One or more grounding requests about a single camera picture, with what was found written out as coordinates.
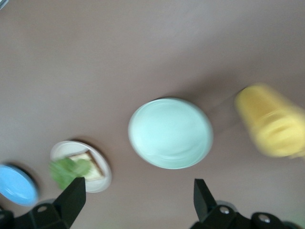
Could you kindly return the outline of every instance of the bread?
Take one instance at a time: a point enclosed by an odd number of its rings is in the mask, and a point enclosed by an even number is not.
[[[93,181],[93,180],[98,180],[98,179],[105,178],[101,168],[96,163],[94,157],[92,156],[92,154],[89,150],[86,151],[85,153],[82,153],[82,154],[72,155],[69,158],[73,161],[77,161],[79,159],[84,159],[84,160],[90,161],[91,169],[88,172],[88,174],[85,175],[85,180],[86,181]]]

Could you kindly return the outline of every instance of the light green plate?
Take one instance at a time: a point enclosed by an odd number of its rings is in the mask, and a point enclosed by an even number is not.
[[[205,114],[185,100],[164,98],[141,106],[129,123],[134,150],[152,165],[179,169],[200,162],[213,142]]]

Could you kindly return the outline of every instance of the blue plate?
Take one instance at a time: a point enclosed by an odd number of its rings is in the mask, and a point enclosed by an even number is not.
[[[0,193],[10,201],[24,206],[33,205],[38,200],[35,183],[14,166],[0,165]]]
[[[129,123],[134,150],[152,165],[179,169],[201,161],[213,142],[205,114],[185,100],[164,98],[141,106]]]

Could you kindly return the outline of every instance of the yellow object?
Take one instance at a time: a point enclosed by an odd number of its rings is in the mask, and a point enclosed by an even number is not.
[[[235,105],[262,153],[305,156],[305,115],[301,108],[264,84],[243,89]]]

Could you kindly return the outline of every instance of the screw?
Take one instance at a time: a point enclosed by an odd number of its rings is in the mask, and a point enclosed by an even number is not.
[[[40,208],[38,208],[37,212],[43,212],[47,209],[46,206],[41,206]]]
[[[263,214],[260,214],[259,216],[259,219],[264,222],[264,223],[270,223],[270,218],[266,215],[263,215]]]
[[[224,206],[220,207],[220,212],[223,213],[223,214],[229,214],[230,213],[229,209],[227,207],[224,207]]]

